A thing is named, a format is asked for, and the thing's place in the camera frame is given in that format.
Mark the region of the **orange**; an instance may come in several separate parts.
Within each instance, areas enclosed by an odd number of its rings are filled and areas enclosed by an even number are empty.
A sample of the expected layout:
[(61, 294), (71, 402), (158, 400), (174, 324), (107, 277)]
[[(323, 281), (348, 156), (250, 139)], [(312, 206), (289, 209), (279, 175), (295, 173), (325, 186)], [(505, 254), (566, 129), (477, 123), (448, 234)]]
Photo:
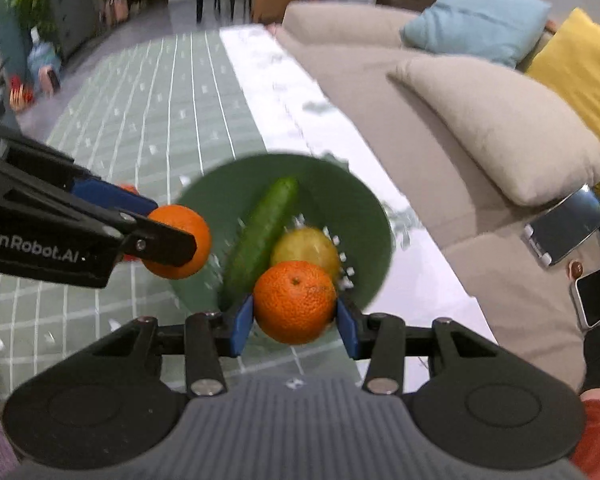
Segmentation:
[(337, 293), (316, 264), (285, 261), (266, 270), (254, 285), (253, 315), (265, 335), (281, 344), (309, 344), (332, 322)]
[(204, 218), (183, 205), (159, 206), (148, 214), (148, 219), (178, 231), (178, 236), (162, 238), (158, 245), (160, 255), (169, 257), (169, 263), (143, 259), (144, 267), (159, 278), (184, 280), (200, 271), (210, 256), (211, 230)]

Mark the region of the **cardboard box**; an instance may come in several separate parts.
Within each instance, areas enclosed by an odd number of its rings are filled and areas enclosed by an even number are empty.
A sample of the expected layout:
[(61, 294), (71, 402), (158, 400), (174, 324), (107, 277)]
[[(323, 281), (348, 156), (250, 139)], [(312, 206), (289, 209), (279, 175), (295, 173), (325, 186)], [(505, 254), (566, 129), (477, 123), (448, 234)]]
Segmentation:
[(286, 7), (297, 0), (251, 0), (251, 21), (254, 24), (273, 24), (283, 21)]

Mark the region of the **light blue cushion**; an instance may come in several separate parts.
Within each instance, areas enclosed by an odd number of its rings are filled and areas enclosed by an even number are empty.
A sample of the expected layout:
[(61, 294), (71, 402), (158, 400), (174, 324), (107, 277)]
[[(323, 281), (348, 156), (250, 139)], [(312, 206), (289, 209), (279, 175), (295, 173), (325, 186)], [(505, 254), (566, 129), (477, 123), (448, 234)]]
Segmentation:
[(404, 44), (508, 67), (536, 46), (552, 5), (544, 0), (437, 0), (400, 30)]

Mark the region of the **yellow cushion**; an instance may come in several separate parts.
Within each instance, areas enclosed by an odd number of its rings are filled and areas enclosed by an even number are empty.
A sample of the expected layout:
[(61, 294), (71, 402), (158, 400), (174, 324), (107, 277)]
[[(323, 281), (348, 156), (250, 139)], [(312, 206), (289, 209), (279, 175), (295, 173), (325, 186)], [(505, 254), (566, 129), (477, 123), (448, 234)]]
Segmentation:
[(571, 11), (526, 74), (553, 90), (600, 140), (600, 25)]

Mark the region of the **white smartphone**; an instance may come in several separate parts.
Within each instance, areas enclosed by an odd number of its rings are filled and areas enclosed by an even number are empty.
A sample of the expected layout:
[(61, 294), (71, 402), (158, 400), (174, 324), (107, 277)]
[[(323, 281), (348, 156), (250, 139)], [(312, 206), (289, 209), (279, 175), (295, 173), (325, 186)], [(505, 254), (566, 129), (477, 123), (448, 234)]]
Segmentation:
[(600, 270), (577, 278), (571, 284), (571, 297), (582, 330), (600, 324)]

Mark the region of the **beige cushion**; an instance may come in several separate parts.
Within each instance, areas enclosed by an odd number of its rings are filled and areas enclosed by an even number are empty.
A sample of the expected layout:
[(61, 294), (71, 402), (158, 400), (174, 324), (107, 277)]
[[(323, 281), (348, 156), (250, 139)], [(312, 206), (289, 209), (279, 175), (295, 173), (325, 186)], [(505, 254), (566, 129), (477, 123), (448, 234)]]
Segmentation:
[(514, 204), (600, 183), (600, 140), (554, 91), (467, 55), (416, 55), (389, 76), (415, 92)]

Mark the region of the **green bowl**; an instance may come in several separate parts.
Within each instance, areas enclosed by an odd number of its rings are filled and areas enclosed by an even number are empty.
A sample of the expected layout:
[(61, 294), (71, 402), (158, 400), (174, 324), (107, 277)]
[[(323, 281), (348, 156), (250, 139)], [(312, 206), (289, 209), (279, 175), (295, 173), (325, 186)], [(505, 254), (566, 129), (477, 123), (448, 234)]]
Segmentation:
[(336, 236), (341, 261), (338, 289), (361, 309), (372, 302), (388, 273), (393, 241), (390, 223), (374, 193), (327, 159), (260, 154), (213, 169), (189, 185), (178, 200), (206, 220), (212, 235), (204, 268), (172, 284), (182, 306), (192, 312), (220, 309), (225, 265), (244, 221), (266, 189), (282, 177), (294, 177), (300, 184), (297, 210), (284, 233), (304, 222)]

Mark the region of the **dark grey cabinet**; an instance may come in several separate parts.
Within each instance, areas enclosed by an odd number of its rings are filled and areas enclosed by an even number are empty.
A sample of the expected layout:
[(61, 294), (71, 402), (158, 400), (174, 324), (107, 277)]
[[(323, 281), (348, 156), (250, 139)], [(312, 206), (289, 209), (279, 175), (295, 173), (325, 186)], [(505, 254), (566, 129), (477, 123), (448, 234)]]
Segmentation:
[(93, 0), (48, 0), (56, 27), (60, 57), (67, 61), (98, 31), (98, 15)]

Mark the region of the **green cucumber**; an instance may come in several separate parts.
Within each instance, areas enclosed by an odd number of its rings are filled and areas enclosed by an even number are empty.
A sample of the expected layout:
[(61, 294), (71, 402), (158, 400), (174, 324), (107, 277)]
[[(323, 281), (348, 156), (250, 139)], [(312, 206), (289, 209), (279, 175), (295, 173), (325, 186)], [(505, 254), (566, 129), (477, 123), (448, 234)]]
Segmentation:
[(249, 295), (270, 265), (273, 247), (296, 213), (299, 195), (300, 184), (296, 178), (279, 178), (248, 214), (225, 265), (219, 292), (222, 311)]

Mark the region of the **beige sofa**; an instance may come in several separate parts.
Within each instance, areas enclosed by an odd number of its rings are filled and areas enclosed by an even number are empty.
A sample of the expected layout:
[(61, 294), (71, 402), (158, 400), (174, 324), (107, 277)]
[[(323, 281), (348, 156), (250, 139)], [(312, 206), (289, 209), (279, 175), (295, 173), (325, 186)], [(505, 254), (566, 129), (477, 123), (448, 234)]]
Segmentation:
[(276, 37), (362, 134), (507, 350), (579, 388), (583, 334), (565, 263), (543, 268), (522, 238), (541, 206), (511, 202), (442, 119), (389, 73), (416, 55), (385, 6), (297, 1)]

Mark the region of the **yellow lemon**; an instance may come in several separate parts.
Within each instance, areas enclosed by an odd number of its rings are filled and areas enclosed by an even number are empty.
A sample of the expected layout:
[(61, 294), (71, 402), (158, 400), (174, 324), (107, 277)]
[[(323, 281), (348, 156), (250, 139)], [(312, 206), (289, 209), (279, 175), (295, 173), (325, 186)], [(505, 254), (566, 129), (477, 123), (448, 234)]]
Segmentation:
[(332, 240), (317, 228), (304, 226), (285, 233), (274, 245), (271, 266), (286, 261), (305, 261), (319, 266), (336, 282), (341, 261)]

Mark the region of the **green grid floor mat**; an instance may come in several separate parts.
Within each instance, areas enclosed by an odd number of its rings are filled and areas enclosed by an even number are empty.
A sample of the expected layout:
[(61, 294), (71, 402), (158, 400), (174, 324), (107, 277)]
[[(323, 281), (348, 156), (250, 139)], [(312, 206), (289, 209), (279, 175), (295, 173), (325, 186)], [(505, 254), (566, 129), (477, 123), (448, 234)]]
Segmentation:
[[(152, 40), (105, 58), (50, 135), (94, 174), (175, 203), (215, 167), (252, 154), (294, 152), (350, 170), (378, 197), (391, 250), (422, 225), (406, 197), (317, 82), (257, 28)], [(183, 296), (215, 297), (232, 244), (215, 235), (207, 265), (171, 285), (122, 262), (104, 289), (0, 275), (0, 408), (12, 390), (140, 315), (186, 318)]]

